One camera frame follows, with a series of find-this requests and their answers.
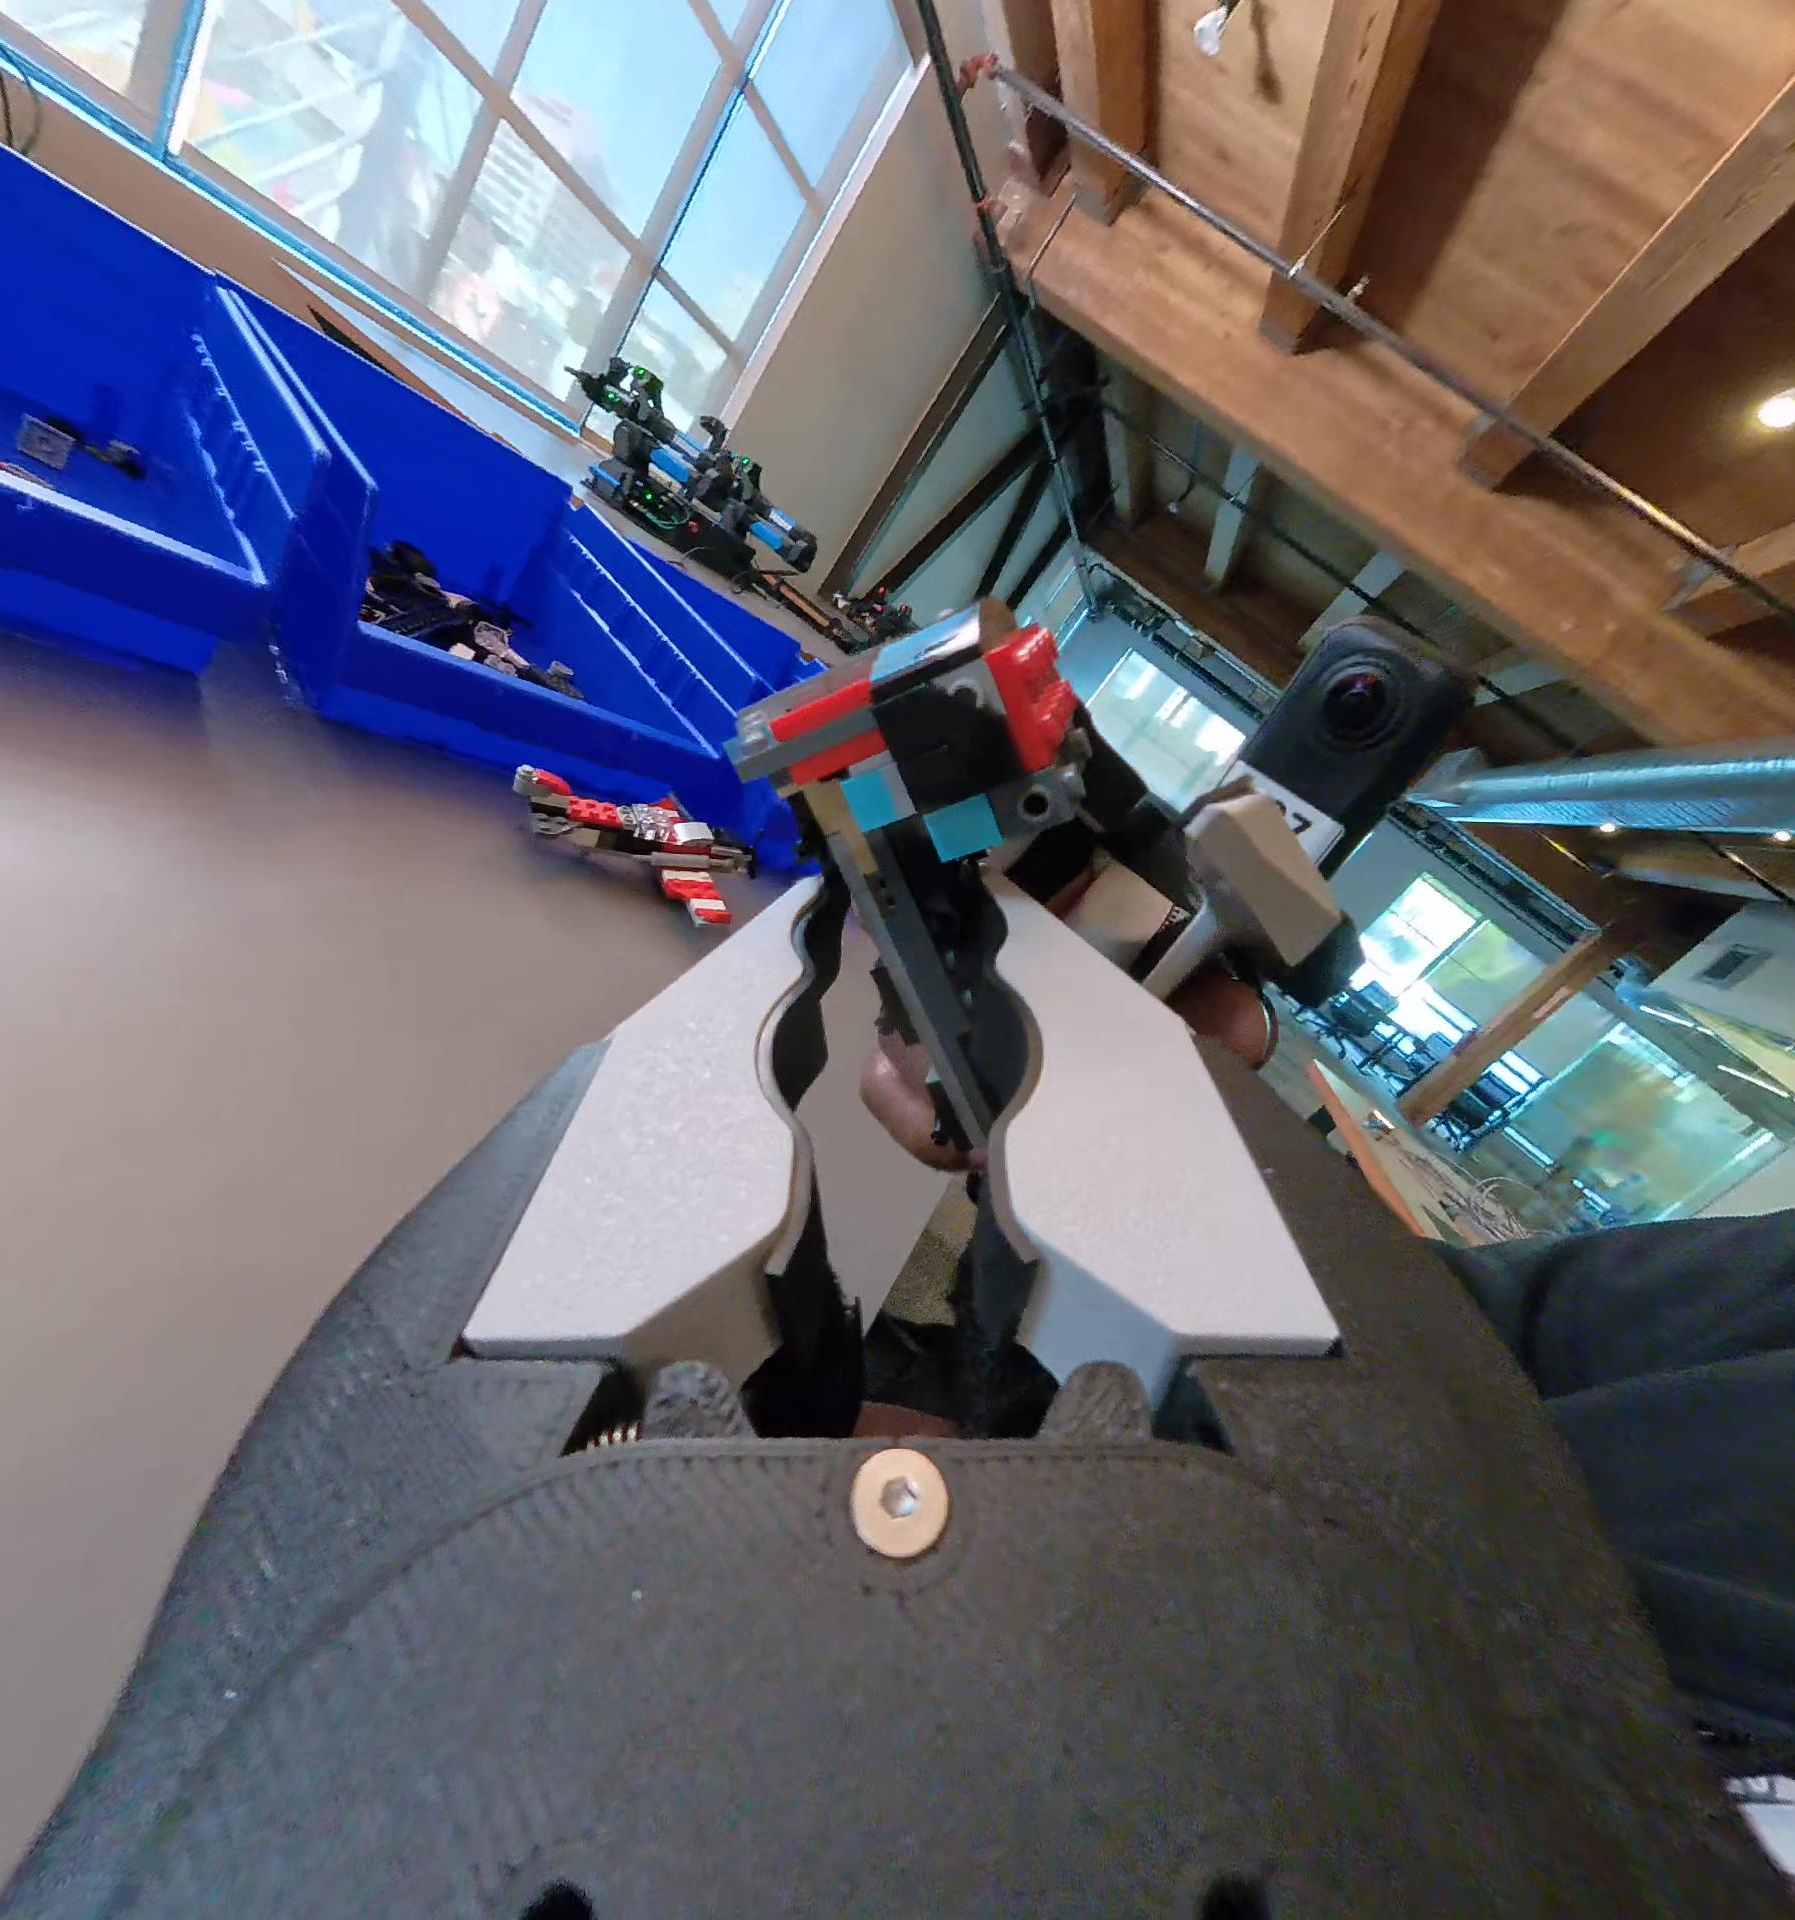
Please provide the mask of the person's right hand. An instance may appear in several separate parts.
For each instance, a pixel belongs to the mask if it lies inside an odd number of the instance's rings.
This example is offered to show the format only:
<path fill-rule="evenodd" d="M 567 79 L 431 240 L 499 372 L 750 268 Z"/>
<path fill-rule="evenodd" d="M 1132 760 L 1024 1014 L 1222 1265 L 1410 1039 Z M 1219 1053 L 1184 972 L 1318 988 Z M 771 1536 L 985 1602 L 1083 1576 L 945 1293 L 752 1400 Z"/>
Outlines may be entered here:
<path fill-rule="evenodd" d="M 1276 1052 L 1279 1024 L 1270 1001 L 1257 987 L 1218 965 L 1184 981 L 1168 1005 L 1196 1034 L 1219 1043 L 1246 1068 L 1263 1068 Z M 982 1147 L 938 1139 L 933 1060 L 920 1043 L 907 1040 L 898 1031 L 881 1032 L 863 1066 L 859 1094 L 870 1118 L 912 1159 L 945 1174 L 982 1171 Z"/>

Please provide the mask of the silver ventilation duct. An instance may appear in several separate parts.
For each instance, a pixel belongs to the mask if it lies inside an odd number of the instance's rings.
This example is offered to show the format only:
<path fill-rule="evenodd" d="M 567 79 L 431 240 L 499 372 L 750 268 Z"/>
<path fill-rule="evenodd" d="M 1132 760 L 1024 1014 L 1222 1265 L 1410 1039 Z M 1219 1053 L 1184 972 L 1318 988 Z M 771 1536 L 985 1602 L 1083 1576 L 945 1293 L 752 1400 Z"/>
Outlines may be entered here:
<path fill-rule="evenodd" d="M 1795 840 L 1795 737 L 1498 769 L 1465 750 L 1435 762 L 1407 802 L 1456 825 Z"/>

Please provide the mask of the pile of dark toy bricks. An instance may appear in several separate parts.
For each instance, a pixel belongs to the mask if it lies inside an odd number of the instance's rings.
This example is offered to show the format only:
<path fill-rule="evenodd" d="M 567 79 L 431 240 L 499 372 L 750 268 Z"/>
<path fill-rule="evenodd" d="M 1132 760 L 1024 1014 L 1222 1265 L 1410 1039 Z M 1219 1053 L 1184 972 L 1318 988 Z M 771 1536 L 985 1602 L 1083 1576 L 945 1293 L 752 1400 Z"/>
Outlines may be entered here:
<path fill-rule="evenodd" d="M 369 551 L 360 624 L 562 698 L 584 699 L 569 665 L 540 665 L 517 645 L 517 634 L 532 625 L 529 614 L 506 601 L 450 587 L 435 562 L 410 539 L 391 539 Z"/>

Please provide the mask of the red white toy brick assembly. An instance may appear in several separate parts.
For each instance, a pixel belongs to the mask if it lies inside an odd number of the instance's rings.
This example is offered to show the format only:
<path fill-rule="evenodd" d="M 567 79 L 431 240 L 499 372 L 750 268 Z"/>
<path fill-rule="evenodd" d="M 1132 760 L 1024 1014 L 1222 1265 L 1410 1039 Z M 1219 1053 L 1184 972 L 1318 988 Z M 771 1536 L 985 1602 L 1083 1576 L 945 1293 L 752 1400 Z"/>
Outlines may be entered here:
<path fill-rule="evenodd" d="M 685 812 L 675 798 L 596 799 L 576 792 L 564 774 L 530 764 L 516 769 L 512 787 L 540 842 L 643 870 L 654 894 L 694 927 L 733 923 L 723 881 L 754 876 L 754 849 Z"/>

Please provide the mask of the large grid window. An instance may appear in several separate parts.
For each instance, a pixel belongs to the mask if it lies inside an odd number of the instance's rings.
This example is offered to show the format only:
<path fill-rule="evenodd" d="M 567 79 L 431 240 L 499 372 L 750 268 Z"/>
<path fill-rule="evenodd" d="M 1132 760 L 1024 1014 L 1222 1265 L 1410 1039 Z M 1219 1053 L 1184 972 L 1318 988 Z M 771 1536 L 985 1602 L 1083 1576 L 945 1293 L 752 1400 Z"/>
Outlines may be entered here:
<path fill-rule="evenodd" d="M 885 1 L 3 1 L 0 132 L 78 112 L 537 412 L 740 393 L 915 71 Z"/>

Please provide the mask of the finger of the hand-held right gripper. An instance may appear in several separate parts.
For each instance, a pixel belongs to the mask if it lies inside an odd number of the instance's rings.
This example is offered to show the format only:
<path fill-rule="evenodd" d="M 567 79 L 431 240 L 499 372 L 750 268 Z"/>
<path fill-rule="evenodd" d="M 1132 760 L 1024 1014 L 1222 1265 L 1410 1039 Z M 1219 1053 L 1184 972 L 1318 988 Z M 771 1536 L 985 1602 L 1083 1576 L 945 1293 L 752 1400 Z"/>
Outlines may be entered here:
<path fill-rule="evenodd" d="M 1199 909 L 1192 962 L 1243 960 L 1260 972 L 1307 964 L 1338 933 L 1342 907 L 1285 808 L 1256 787 L 1224 787 L 1187 822 Z"/>
<path fill-rule="evenodd" d="M 1202 964 L 1199 909 L 1166 898 L 1127 865 L 1089 866 L 1054 894 L 1054 919 L 1151 995 L 1174 995 Z"/>

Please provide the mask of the toy brick truck model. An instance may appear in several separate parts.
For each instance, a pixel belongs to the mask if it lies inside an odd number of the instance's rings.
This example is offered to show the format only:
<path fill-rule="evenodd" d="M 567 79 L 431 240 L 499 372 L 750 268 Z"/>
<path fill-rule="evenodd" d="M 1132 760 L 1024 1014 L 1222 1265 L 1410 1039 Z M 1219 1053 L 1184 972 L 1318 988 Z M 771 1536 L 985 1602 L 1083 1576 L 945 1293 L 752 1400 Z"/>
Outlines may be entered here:
<path fill-rule="evenodd" d="M 1083 815 L 1092 750 L 1051 630 L 996 599 L 744 709 L 726 743 L 875 944 L 885 1009 L 929 1055 L 942 1143 L 988 1147 L 1024 1068 L 985 865 Z"/>

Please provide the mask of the person's dark clothing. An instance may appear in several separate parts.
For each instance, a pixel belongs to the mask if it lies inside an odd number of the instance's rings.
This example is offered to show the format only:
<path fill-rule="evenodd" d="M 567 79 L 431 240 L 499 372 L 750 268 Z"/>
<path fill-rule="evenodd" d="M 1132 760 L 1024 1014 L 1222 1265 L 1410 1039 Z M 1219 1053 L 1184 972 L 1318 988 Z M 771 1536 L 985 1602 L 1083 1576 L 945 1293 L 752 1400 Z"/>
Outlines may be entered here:
<path fill-rule="evenodd" d="M 1713 1763 L 1795 1779 L 1795 1209 L 1434 1252 L 1575 1456 Z"/>

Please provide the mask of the grey desk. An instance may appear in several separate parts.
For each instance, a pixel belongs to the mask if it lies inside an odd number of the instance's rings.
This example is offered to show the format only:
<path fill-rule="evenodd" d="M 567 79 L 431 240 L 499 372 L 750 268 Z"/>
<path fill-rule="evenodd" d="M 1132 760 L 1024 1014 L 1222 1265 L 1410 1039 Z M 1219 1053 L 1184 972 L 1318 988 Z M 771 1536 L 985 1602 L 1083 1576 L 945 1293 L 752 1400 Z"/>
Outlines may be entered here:
<path fill-rule="evenodd" d="M 0 634 L 0 1885 L 331 1297 L 727 939 L 266 657 Z"/>

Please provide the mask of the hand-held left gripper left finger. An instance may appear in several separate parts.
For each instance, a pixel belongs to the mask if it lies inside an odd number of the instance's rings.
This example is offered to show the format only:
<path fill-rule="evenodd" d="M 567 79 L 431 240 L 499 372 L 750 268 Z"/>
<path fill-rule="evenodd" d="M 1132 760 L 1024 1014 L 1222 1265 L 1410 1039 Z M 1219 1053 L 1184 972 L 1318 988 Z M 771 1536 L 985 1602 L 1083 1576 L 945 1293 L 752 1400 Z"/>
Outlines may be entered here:
<path fill-rule="evenodd" d="M 835 977 L 838 892 L 806 876 L 613 1031 L 461 1332 L 473 1356 L 777 1351 Z"/>

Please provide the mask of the robot arms by window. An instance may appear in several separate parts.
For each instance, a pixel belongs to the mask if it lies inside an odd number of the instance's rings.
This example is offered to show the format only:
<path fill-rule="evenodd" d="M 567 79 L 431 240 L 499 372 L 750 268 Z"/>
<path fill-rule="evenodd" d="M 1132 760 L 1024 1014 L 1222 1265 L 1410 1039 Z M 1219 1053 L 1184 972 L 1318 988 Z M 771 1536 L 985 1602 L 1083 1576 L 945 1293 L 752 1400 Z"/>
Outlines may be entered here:
<path fill-rule="evenodd" d="M 698 418 L 698 433 L 679 427 L 664 378 L 620 355 L 602 372 L 567 372 L 591 408 L 616 419 L 608 457 L 583 479 L 599 502 L 726 580 L 750 580 L 761 552 L 791 573 L 811 572 L 815 536 L 767 497 L 761 465 L 729 449 L 722 419 Z"/>

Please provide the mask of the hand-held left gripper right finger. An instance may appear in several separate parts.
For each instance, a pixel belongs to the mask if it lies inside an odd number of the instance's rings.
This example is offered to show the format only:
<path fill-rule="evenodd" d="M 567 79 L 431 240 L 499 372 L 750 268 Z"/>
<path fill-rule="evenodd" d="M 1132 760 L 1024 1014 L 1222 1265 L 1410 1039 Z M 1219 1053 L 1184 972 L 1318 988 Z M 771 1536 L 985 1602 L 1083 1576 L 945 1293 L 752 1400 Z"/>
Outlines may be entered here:
<path fill-rule="evenodd" d="M 1033 1264 L 1019 1345 L 1059 1383 L 1115 1363 L 1146 1390 L 1188 1358 L 1333 1356 L 1334 1311 L 1191 1028 L 1012 883 L 992 898 L 1028 1037 L 988 1158 Z"/>

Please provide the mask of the scattered small toy bricks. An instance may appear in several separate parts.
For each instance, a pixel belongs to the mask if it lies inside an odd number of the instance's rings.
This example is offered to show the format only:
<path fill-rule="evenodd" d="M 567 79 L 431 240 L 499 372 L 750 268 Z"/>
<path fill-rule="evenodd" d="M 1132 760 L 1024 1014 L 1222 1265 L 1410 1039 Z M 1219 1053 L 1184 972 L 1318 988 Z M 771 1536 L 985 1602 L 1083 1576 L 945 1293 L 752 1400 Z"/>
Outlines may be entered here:
<path fill-rule="evenodd" d="M 138 447 L 119 440 L 96 443 L 79 426 L 62 418 L 22 418 L 15 447 L 16 454 L 12 458 L 0 454 L 0 474 L 29 478 L 40 485 L 51 485 L 45 470 L 64 472 L 75 452 L 131 479 L 146 478 L 146 463 Z"/>

